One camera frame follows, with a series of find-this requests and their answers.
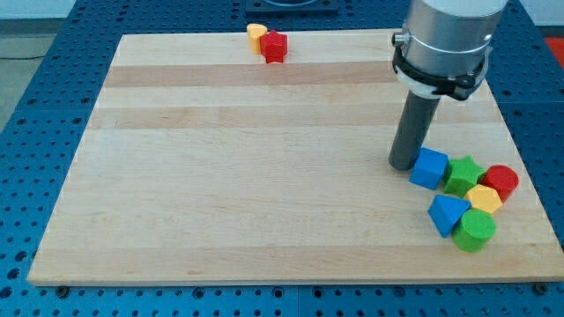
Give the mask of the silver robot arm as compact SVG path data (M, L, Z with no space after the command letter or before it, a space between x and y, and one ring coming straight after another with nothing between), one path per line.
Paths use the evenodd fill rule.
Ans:
M412 0L392 35L397 79L424 99L467 100L484 80L507 0Z

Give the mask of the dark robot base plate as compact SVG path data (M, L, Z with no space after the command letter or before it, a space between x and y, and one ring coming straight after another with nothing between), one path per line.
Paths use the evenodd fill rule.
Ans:
M338 0L246 0L247 13L279 12L334 12L340 7Z

